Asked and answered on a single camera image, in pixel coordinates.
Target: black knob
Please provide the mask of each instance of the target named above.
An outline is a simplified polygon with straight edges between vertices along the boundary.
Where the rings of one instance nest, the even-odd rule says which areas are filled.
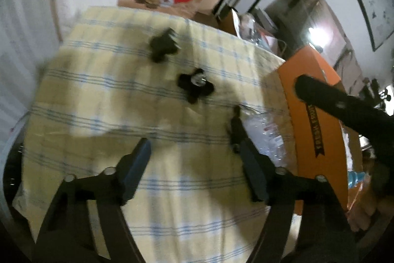
[[[208,96],[215,90],[214,85],[206,80],[203,69],[196,69],[192,74],[180,74],[178,86],[187,92],[190,104],[196,103],[200,96]]]
[[[150,41],[152,61],[161,63],[165,60],[165,55],[176,54],[179,50],[179,45],[175,41],[176,39],[177,33],[172,28],[167,29],[162,35],[154,37]]]

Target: white curtain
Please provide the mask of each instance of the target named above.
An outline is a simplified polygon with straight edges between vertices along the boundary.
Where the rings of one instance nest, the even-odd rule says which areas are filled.
[[[0,150],[29,110],[40,76],[88,6],[117,0],[0,0]]]

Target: tablecloth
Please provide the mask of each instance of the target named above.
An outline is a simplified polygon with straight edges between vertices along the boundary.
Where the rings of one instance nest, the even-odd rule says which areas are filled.
[[[149,40],[168,27],[179,34],[181,50],[167,62],[152,63]],[[147,137],[150,162],[135,197],[123,207],[145,260],[245,262],[269,208],[251,202],[226,122],[235,104],[280,117],[286,151],[295,154],[275,71],[282,63],[251,43],[188,19],[90,8],[49,63],[37,92],[24,142],[22,193],[14,206],[36,238],[66,174],[97,175]],[[196,67],[206,71],[215,92],[190,105],[176,80]],[[92,202],[96,246],[105,256]]]

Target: black ribbon banner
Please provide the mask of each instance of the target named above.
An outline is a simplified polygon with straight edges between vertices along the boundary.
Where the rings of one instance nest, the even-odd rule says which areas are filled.
[[[316,112],[316,107],[314,107],[313,105],[308,105],[308,104],[305,104],[305,105],[307,107],[309,123],[311,124],[313,143],[315,146],[315,154],[316,154],[316,157],[318,157],[319,154],[324,155],[322,131],[320,129],[318,114]]]

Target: plaid tablecloth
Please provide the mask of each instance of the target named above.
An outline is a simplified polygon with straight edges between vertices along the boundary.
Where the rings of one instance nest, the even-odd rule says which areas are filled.
[[[181,50],[154,64],[149,40],[168,27],[180,35]],[[50,63],[32,106],[23,190],[14,206],[36,238],[66,174],[96,175],[148,137],[150,162],[134,199],[123,207],[146,261],[245,262],[269,209],[251,202],[225,124],[235,104],[268,111],[285,119],[281,133],[287,152],[295,154],[275,71],[282,62],[191,20],[90,8]],[[176,80],[195,67],[206,71],[215,92],[190,105]],[[92,203],[90,216],[98,252],[106,255]]]

